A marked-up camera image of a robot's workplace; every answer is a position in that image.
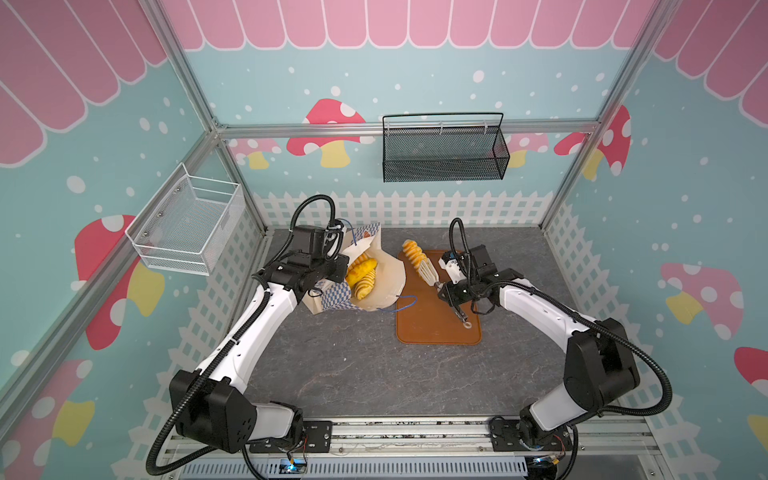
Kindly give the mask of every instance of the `black wire basket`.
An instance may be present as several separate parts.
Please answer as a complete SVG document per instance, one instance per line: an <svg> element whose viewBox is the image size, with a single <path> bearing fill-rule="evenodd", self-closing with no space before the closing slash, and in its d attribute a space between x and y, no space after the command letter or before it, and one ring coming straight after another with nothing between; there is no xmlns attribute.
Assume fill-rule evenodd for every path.
<svg viewBox="0 0 768 480"><path fill-rule="evenodd" d="M385 115L384 181L501 180L509 163L503 119L496 112Z"/></svg>

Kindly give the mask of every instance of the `gray stone surface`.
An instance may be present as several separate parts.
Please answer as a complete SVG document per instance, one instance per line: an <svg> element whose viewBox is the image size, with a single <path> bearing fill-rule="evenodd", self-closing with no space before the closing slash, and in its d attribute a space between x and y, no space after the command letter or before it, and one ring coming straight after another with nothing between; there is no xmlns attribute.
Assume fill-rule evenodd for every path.
<svg viewBox="0 0 768 480"><path fill-rule="evenodd" d="M406 238L425 250L449 248L446 228L382 235L395 256ZM285 238L277 230L270 252ZM538 228L468 228L467 238L470 247L484 243L499 269L514 268L574 305ZM287 402L305 416L511 415L562 380L564 353L528 322L497 309L481 325L476 346L407 345L397 340L394 313L312 315L300 303L261 356L246 397Z"/></svg>

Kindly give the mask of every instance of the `yellow food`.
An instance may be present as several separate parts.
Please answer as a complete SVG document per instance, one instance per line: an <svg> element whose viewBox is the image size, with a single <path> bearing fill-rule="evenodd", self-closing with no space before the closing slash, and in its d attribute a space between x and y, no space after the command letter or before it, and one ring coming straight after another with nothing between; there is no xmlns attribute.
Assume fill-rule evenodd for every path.
<svg viewBox="0 0 768 480"><path fill-rule="evenodd" d="M349 273L346 274L346 282L349 286L355 286L365 275L368 275L371 270L376 269L376 265L379 262L375 258L368 259L362 262L360 265L352 268Z"/></svg>
<svg viewBox="0 0 768 480"><path fill-rule="evenodd" d="M360 256L355 258L355 261L353 261L349 265L349 268L346 269L346 272L347 273L351 272L353 268L355 268L356 266L360 265L362 262L365 262L366 260L370 260L370 259L371 259L371 257L369 257L367 253L365 253L365 252L361 253Z"/></svg>
<svg viewBox="0 0 768 480"><path fill-rule="evenodd" d="M421 265L423 260L427 259L422 249L413 240L406 240L402 245L402 251L406 253L408 261L416 270L419 270L419 265Z"/></svg>
<svg viewBox="0 0 768 480"><path fill-rule="evenodd" d="M355 298L362 300L371 293L373 284L376 281L376 269L368 272L358 283L355 283Z"/></svg>

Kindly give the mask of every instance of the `blue wire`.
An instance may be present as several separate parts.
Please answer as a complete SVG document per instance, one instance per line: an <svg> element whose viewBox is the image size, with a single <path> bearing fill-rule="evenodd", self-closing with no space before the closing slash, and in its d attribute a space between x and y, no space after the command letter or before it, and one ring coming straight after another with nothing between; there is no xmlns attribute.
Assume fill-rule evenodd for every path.
<svg viewBox="0 0 768 480"><path fill-rule="evenodd" d="M416 302L419 301L419 298L416 295L399 295L398 298L413 298L413 302L410 305L406 305L404 307L394 309L394 310L387 310L383 308L380 308L379 310L381 310L382 312L391 312L391 313L402 312L406 308L411 308L412 306L416 305Z"/></svg>
<svg viewBox="0 0 768 480"><path fill-rule="evenodd" d="M357 245L357 237L355 237L355 227L352 226L352 222L350 222L346 218L337 218L337 220L346 222L347 225L349 225L349 229L352 231L352 241L355 242L355 245Z"/></svg>

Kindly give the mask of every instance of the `mesh basket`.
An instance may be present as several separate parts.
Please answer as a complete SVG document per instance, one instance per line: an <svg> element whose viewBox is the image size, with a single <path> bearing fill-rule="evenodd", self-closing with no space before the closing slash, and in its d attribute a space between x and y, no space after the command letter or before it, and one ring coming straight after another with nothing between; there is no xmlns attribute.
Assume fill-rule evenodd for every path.
<svg viewBox="0 0 768 480"><path fill-rule="evenodd" d="M439 121L408 121L416 115ZM467 116L475 117L473 125L459 120ZM500 113L384 116L384 181L501 180L509 163L503 117Z"/></svg>
<svg viewBox="0 0 768 480"><path fill-rule="evenodd" d="M179 164L125 233L149 268L210 275L244 211L239 184Z"/></svg>

